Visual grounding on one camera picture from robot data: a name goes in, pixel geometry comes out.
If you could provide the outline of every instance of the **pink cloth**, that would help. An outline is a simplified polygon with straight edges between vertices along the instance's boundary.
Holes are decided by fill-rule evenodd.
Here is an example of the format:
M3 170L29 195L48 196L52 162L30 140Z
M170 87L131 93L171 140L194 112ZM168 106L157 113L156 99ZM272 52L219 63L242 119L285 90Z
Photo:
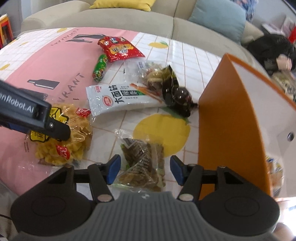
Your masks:
M74 28L33 54L13 72L6 82L48 94L48 102L86 101L85 87L95 85L92 72L103 54L92 34L123 36L132 41L137 32L108 28ZM50 80L53 89L35 86L28 80ZM45 179L51 168L37 164L34 144L25 142L25 134L0 128L0 179L18 195Z

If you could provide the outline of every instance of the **open box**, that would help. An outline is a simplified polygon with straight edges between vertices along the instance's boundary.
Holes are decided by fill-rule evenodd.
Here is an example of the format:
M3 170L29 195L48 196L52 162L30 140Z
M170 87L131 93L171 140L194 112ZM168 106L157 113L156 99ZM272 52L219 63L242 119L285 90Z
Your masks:
M296 196L296 105L268 78L226 54L199 99L198 163L228 166L272 195L265 155L284 168L279 198ZM201 198L212 192L203 185Z

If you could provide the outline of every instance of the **green snack package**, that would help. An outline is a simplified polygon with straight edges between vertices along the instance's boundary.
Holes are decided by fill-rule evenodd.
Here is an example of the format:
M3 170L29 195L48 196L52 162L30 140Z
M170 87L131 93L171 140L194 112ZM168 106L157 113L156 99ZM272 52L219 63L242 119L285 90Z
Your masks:
M108 63L107 55L102 54L98 58L98 62L97 62L96 66L94 68L94 71L93 71L94 81L99 82L100 80L102 80L104 78L107 63Z

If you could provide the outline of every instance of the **black bag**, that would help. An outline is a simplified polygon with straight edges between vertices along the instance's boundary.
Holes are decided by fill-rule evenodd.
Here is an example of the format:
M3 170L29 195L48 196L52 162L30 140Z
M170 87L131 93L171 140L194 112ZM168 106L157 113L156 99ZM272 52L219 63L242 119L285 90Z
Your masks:
M265 68L265 61L275 61L280 54L284 54L292 60L292 68L296 66L296 51L294 45L283 35L266 34L247 46L247 50Z

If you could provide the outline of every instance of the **floral pillow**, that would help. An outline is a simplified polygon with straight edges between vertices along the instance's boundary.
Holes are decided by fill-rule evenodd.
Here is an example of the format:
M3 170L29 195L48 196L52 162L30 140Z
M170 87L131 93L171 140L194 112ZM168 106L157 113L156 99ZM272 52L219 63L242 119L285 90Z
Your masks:
M240 5L244 10L246 10L246 20L249 22L253 21L255 7L258 3L258 0L230 0Z

